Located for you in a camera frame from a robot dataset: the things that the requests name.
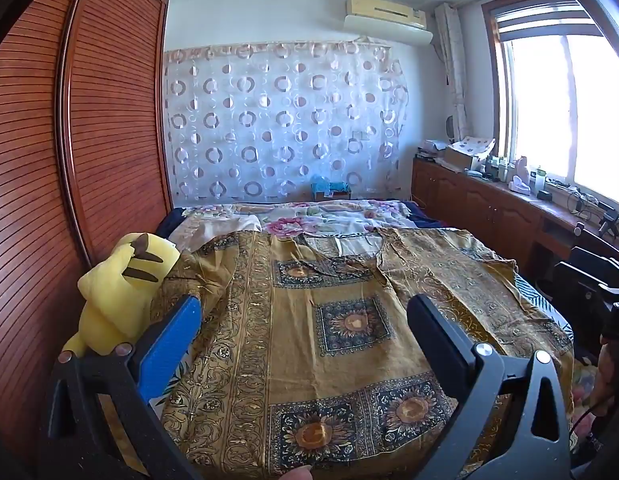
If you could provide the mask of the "golden patterned garment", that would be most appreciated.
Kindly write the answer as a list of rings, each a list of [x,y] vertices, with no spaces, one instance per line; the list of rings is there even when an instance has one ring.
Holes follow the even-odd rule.
[[[466,231],[229,234],[184,252],[151,304],[203,320],[161,422],[208,479],[398,479],[420,468],[455,408],[407,323],[427,295],[473,341],[547,351],[563,391],[571,337],[519,289],[517,267]]]

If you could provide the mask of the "palm leaf blanket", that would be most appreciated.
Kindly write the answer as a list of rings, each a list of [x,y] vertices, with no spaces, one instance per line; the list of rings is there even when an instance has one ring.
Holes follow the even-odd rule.
[[[550,318],[567,335],[571,342],[574,341],[572,326],[567,322],[567,319],[557,309],[552,307],[551,303],[519,273],[515,273],[515,288],[536,310]]]

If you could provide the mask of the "brown wooden cabinet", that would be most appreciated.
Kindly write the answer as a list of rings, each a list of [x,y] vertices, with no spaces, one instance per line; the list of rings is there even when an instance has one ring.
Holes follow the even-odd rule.
[[[569,258],[581,221],[554,203],[419,157],[413,160],[411,198],[428,216],[471,232],[498,255],[517,261],[530,282],[547,278],[555,263]]]

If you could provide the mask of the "yellow plush toy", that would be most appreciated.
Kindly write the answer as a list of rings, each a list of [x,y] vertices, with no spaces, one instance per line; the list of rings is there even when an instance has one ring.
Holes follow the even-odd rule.
[[[78,280],[85,299],[78,332],[63,346],[79,358],[134,344],[150,324],[150,304],[180,258],[175,244],[151,233],[123,236],[110,256]]]

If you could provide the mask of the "navy blue bedsheet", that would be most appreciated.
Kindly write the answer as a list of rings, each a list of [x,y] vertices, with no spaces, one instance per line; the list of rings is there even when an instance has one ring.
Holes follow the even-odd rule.
[[[327,236],[371,232],[375,229],[436,229],[439,220],[427,216],[414,202],[404,200],[325,200],[281,204],[219,204],[173,209],[156,234],[174,238],[190,234],[204,223],[237,220],[259,223],[276,236],[320,233]]]

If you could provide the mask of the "cardboard box on cabinet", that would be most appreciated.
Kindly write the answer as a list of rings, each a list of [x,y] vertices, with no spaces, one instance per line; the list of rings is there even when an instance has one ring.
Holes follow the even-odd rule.
[[[494,139],[465,136],[445,148],[444,162],[459,170],[477,170],[492,154],[495,143]]]

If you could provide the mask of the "window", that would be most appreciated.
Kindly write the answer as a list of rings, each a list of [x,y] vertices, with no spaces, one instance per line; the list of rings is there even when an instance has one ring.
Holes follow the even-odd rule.
[[[619,57],[575,0],[482,6],[498,154],[619,206]]]

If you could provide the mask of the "blue toy at headboard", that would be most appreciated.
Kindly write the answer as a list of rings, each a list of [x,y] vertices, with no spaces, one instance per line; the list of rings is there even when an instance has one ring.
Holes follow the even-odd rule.
[[[311,177],[309,188],[311,189],[311,199],[314,202],[320,202],[321,200],[349,200],[352,196],[349,183],[330,181],[320,176]]]

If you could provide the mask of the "tied side curtain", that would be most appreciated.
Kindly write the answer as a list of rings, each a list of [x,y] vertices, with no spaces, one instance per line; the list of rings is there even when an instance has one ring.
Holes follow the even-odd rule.
[[[455,140],[460,141],[470,136],[472,129],[466,107],[467,63],[459,13],[450,4],[441,3],[434,9],[434,18],[439,29],[443,62],[451,90]]]

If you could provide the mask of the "floral quilt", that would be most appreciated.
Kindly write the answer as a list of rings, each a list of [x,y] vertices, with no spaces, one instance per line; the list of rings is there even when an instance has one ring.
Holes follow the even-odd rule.
[[[190,207],[168,240],[194,252],[216,237],[258,231],[279,238],[301,234],[349,236],[375,229],[413,229],[408,207],[399,200],[326,200],[282,204],[221,204]]]

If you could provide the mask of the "brown louvered wardrobe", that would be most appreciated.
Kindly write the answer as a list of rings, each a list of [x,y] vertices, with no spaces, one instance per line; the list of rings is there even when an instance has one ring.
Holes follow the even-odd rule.
[[[0,43],[0,444],[32,460],[78,279],[172,202],[168,0],[32,0]]]

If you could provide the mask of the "white air conditioner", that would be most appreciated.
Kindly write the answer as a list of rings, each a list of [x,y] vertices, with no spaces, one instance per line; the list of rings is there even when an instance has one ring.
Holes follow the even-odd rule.
[[[344,28],[413,47],[428,46],[433,39],[427,14],[389,0],[346,0]]]

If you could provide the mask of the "white circle-pattern curtain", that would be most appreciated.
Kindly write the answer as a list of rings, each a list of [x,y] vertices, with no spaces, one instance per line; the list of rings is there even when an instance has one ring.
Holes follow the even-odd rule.
[[[401,193],[409,93],[390,47],[229,44],[173,50],[164,61],[175,204],[306,200],[321,179],[355,197]]]

